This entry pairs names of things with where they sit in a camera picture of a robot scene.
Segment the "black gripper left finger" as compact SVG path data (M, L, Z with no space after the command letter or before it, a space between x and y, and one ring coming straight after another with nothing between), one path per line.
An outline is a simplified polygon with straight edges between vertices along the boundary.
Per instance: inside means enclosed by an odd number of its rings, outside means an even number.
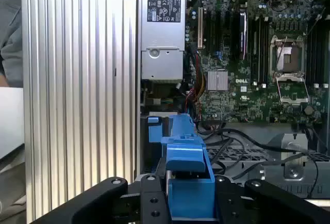
M111 177L34 220L34 223L171 223L160 178L132 184Z

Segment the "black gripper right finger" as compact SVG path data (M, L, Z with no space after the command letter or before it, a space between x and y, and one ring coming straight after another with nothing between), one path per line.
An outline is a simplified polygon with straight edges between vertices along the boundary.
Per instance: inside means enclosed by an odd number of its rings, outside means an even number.
M219 223L329 223L329 211L260 179L215 181Z

